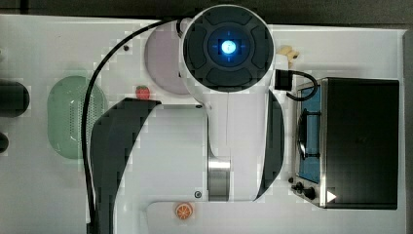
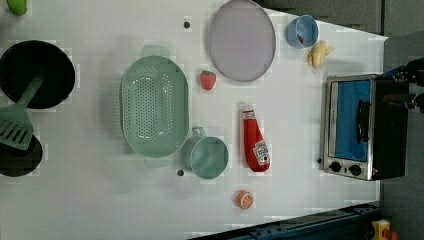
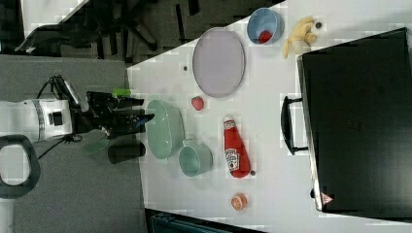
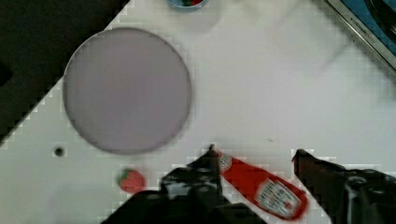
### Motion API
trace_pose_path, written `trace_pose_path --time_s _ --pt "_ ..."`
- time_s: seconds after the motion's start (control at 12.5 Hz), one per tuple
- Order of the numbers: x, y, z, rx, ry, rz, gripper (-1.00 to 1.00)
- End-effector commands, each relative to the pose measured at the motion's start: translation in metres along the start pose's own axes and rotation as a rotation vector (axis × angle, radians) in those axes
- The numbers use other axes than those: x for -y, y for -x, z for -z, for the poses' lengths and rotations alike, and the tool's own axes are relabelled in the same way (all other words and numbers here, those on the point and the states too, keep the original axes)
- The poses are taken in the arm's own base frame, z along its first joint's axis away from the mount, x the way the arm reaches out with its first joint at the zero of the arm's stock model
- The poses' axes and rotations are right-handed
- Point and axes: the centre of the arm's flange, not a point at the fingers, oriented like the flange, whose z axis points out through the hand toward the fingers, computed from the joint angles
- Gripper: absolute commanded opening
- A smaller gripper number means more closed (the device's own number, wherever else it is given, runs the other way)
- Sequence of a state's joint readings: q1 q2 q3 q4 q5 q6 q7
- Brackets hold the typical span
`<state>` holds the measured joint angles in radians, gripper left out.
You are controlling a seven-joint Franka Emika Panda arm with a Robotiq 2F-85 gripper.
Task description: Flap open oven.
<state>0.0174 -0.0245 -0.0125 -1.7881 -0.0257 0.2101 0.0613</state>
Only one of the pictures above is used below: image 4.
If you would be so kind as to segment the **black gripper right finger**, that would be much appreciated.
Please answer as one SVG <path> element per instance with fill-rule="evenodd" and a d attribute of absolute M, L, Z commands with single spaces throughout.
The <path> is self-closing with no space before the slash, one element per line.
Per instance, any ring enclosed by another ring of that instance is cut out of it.
<path fill-rule="evenodd" d="M 374 169 L 347 169 L 299 149 L 294 173 L 332 224 L 396 224 L 396 179 Z"/>

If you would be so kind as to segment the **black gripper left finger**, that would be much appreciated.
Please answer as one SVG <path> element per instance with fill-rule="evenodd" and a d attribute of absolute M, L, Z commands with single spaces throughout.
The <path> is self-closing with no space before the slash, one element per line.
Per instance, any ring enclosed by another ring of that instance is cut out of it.
<path fill-rule="evenodd" d="M 171 212 L 211 212 L 223 203 L 218 153 L 211 144 L 201 157 L 165 175 L 160 192 Z"/>

